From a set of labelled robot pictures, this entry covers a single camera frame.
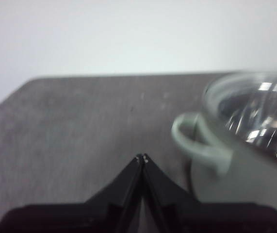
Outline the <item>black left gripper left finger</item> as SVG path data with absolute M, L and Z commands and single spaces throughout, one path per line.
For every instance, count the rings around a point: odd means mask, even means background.
M 136 155 L 87 201 L 14 208 L 0 220 L 0 233 L 136 233 L 141 172 L 142 156 Z

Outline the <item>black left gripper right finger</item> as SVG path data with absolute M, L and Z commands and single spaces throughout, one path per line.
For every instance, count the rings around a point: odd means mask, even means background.
M 148 207 L 162 233 L 277 233 L 277 210 L 251 202 L 200 202 L 147 155 L 142 176 Z

